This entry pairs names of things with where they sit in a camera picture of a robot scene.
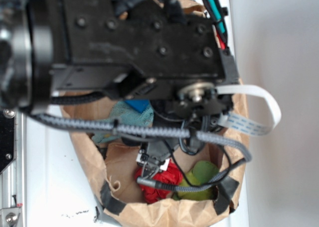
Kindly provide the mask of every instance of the brown paper bag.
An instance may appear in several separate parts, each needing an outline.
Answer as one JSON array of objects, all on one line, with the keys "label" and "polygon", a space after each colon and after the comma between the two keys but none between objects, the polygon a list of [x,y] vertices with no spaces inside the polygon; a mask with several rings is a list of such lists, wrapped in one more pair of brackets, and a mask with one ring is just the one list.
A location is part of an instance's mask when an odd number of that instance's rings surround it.
[{"label": "brown paper bag", "polygon": [[[181,0],[181,3],[188,13],[204,10],[203,6],[191,0]],[[234,95],[233,102],[234,111],[247,117],[246,97]],[[86,105],[64,107],[62,113],[70,118],[105,119],[115,103],[104,98]],[[104,160],[88,134],[73,132],[70,135],[92,191],[105,207],[104,213],[113,217],[124,227],[207,227],[227,217],[238,206],[244,165],[229,174],[231,180],[239,183],[239,186],[236,186],[234,195],[222,213],[216,209],[217,203],[222,199],[221,195],[214,201],[165,199],[154,204],[146,204],[134,180],[134,173],[138,168],[135,161],[138,147],[127,147],[122,143],[114,142],[108,146],[107,159]],[[248,146],[248,137],[244,134],[228,129],[224,136]],[[228,147],[226,150],[233,163],[242,158],[238,150]],[[180,149],[174,154],[185,172],[189,171],[198,160],[211,161],[220,167],[221,171],[228,167],[223,153],[213,145],[207,145],[196,156],[189,156]]]}]

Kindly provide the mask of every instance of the red object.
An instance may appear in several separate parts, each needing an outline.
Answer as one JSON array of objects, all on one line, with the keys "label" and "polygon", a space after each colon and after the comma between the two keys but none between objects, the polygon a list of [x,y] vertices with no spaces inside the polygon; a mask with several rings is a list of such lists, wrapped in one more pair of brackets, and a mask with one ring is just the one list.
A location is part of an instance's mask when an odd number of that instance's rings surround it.
[{"label": "red object", "polygon": [[220,43],[220,48],[221,48],[222,50],[224,50],[224,49],[226,48],[226,45],[225,45],[225,43],[221,40],[221,37],[220,37],[220,35],[218,34],[218,32],[217,32],[217,38],[218,38],[219,43]]},{"label": "red object", "polygon": [[[141,176],[142,168],[138,169],[135,173],[134,178],[137,179]],[[179,185],[183,179],[183,176],[177,166],[169,162],[167,171],[163,171],[161,173],[157,173],[154,177],[154,180],[161,181],[166,184]],[[152,204],[156,201],[160,201],[161,199],[165,199],[170,191],[166,190],[158,190],[152,187],[140,185],[141,190],[144,193],[144,197],[147,203]]]}]

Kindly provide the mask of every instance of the ribbon cable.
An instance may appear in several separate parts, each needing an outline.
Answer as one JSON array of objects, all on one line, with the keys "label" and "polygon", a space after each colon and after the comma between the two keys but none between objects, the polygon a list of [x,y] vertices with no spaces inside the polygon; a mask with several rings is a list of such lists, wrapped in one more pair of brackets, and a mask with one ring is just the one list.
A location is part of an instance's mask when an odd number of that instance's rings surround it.
[{"label": "ribbon cable", "polygon": [[273,125],[267,126],[261,123],[250,120],[244,116],[229,113],[227,115],[221,115],[218,125],[235,129],[251,136],[262,136],[271,132],[276,125],[280,122],[281,111],[276,100],[266,90],[255,85],[225,85],[215,87],[219,95],[224,94],[246,94],[255,97],[263,98],[272,115]]}]

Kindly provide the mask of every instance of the black metal plate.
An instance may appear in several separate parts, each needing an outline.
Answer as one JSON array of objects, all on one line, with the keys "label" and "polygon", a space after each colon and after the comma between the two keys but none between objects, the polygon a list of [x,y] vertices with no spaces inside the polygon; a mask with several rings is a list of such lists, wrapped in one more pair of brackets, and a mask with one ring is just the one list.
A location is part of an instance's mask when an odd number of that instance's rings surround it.
[{"label": "black metal plate", "polygon": [[0,113],[0,173],[14,160],[14,120]]}]

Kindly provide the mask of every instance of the light blue fabric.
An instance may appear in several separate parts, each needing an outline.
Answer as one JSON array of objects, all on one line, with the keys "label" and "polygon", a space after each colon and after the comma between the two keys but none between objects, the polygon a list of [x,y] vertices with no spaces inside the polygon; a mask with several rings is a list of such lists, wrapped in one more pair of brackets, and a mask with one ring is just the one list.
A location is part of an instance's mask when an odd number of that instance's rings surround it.
[{"label": "light blue fabric", "polygon": [[[153,123],[154,111],[152,107],[148,105],[143,113],[139,113],[124,101],[119,101],[112,108],[109,118],[103,119],[101,121],[110,122],[114,119],[118,119],[120,124],[149,126]],[[96,144],[100,144],[118,138],[118,136],[112,136],[109,133],[96,133],[92,137],[92,140]]]}]

